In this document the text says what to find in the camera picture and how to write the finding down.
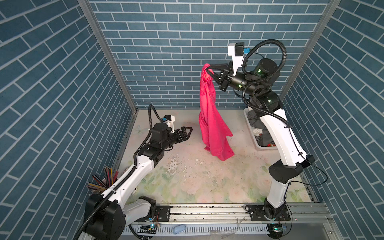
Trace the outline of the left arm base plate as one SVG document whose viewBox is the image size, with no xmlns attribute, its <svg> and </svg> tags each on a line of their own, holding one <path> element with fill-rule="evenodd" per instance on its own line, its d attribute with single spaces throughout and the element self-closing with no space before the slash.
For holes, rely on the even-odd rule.
<svg viewBox="0 0 384 240">
<path fill-rule="evenodd" d="M 148 215 L 137 220 L 137 222 L 169 222 L 171 215 L 171 206 L 160 206 L 157 205 L 156 208 L 151 208 Z"/>
</svg>

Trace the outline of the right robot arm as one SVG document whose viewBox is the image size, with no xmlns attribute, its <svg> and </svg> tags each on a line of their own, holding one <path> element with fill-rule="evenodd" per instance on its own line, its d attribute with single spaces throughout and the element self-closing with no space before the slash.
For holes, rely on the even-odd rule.
<svg viewBox="0 0 384 240">
<path fill-rule="evenodd" d="M 238 71 L 232 62 L 211 65 L 206 72 L 222 91 L 228 87 L 242 93 L 245 104 L 252 108 L 278 148 L 280 159 L 269 167 L 271 188 L 265 199 L 263 212 L 272 221 L 287 210 L 286 193 L 294 178 L 314 163 L 315 159 L 300 146 L 292 126 L 288 123 L 282 101 L 270 86 L 283 65 L 263 58 L 251 72 Z"/>
</svg>

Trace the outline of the pink t shirt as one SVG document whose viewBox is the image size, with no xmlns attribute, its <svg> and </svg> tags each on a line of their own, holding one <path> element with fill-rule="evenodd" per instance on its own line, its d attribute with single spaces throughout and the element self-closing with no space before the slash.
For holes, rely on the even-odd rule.
<svg viewBox="0 0 384 240">
<path fill-rule="evenodd" d="M 226 161 L 235 155 L 227 139 L 233 134 L 217 110 L 213 72 L 208 69 L 209 66 L 205 64 L 201 72 L 199 124 L 205 150 Z"/>
</svg>

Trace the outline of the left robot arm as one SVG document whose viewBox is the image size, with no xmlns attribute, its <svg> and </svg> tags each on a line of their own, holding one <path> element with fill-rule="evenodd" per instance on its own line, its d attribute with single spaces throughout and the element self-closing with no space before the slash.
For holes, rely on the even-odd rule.
<svg viewBox="0 0 384 240">
<path fill-rule="evenodd" d="M 134 153 L 131 167 L 100 195 L 89 197 L 84 213 L 83 224 L 74 235 L 77 240 L 81 233 L 89 234 L 97 240 L 117 240 L 126 226 L 138 219 L 153 218 L 156 201 L 145 196 L 126 205 L 127 200 L 139 183 L 164 157 L 167 149 L 187 141 L 191 127 L 180 127 L 174 131 L 166 123 L 156 123 L 149 132 L 149 140 Z"/>
</svg>

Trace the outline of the white plastic laundry basket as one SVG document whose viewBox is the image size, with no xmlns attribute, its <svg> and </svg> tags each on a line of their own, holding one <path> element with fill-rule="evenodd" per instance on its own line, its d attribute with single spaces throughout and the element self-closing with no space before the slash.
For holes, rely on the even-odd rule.
<svg viewBox="0 0 384 240">
<path fill-rule="evenodd" d="M 262 143 L 262 133 L 263 133 L 263 130 L 262 129 L 257 129 L 257 128 L 253 128 L 250 124 L 250 121 L 248 119 L 248 112 L 250 111 L 250 108 L 245 108 L 243 110 L 243 113 L 244 113 L 244 116 L 245 116 L 245 119 L 246 119 L 246 123 L 247 123 L 247 127 L 248 127 L 248 130 L 252 136 L 252 141 L 253 141 L 253 144 L 254 144 L 254 147 L 257 151 L 269 151 L 269 150 L 277 150 L 278 148 L 275 146 L 275 145 L 269 145 L 268 147 L 263 147 L 263 146 L 260 146 L 259 143 Z"/>
</svg>

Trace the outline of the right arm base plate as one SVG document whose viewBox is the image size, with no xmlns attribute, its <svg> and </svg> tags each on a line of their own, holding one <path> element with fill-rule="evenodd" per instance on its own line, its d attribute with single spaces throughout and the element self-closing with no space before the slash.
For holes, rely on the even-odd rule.
<svg viewBox="0 0 384 240">
<path fill-rule="evenodd" d="M 291 220 L 291 213 L 286 205 L 283 205 L 278 209 L 265 205 L 246 205 L 244 208 L 249 213 L 252 222 L 278 222 Z"/>
</svg>

